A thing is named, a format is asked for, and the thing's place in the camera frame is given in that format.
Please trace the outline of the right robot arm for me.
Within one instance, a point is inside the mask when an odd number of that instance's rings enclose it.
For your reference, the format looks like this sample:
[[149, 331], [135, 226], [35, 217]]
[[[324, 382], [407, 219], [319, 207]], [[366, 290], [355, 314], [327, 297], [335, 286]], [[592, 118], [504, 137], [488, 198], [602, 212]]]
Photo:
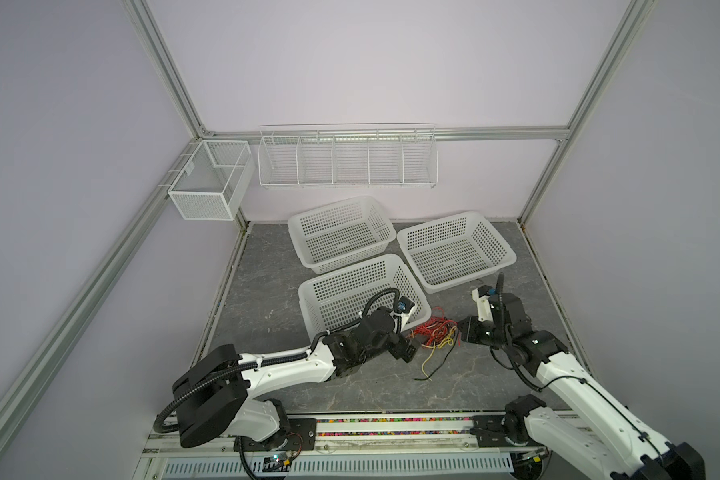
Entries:
[[458, 324], [466, 343], [507, 356], [531, 394], [508, 403], [498, 431], [538, 443], [590, 479], [703, 479], [702, 455], [648, 426], [600, 385], [554, 334], [536, 329], [522, 301], [493, 286], [473, 290], [476, 314]]

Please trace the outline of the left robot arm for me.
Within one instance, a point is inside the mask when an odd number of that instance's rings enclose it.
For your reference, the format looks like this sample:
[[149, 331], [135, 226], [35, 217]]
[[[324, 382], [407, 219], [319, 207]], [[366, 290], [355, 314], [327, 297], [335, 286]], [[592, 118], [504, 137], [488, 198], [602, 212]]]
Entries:
[[269, 393], [344, 378], [382, 356], [410, 362], [417, 351], [403, 328], [416, 303], [394, 287], [374, 294], [349, 324], [317, 333], [303, 348], [244, 354], [225, 344], [207, 354], [172, 385], [172, 400], [152, 425], [176, 433], [184, 448], [230, 434], [268, 448], [291, 433], [281, 401]]

